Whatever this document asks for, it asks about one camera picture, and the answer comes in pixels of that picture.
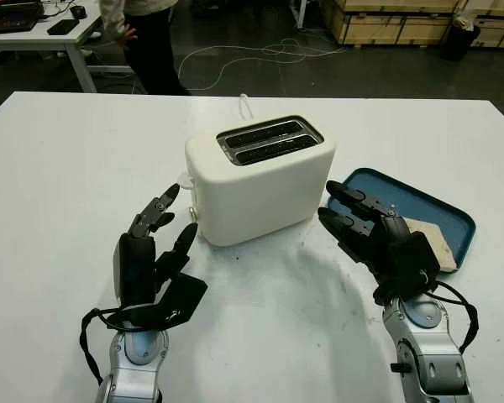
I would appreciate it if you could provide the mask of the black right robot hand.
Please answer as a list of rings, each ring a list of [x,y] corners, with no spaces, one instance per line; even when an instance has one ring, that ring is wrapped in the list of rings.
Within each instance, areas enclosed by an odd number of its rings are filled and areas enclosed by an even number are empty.
[[[361,190],[337,181],[328,181],[326,189],[331,197],[348,207],[351,214],[347,216],[320,207],[320,223],[354,262],[367,266],[377,282],[373,292],[375,303],[387,305],[399,295],[391,246],[409,236],[408,226],[393,208]]]

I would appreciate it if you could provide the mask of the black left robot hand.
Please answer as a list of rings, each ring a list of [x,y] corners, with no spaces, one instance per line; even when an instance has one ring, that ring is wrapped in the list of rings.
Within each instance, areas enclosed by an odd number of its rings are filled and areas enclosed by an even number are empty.
[[[168,211],[180,191],[171,185],[161,196],[153,198],[134,216],[129,229],[122,233],[114,250],[114,291],[119,306],[151,304],[161,287],[174,279],[190,257],[190,247],[197,235],[197,224],[188,224],[171,250],[156,254],[153,234],[169,224],[175,214]]]

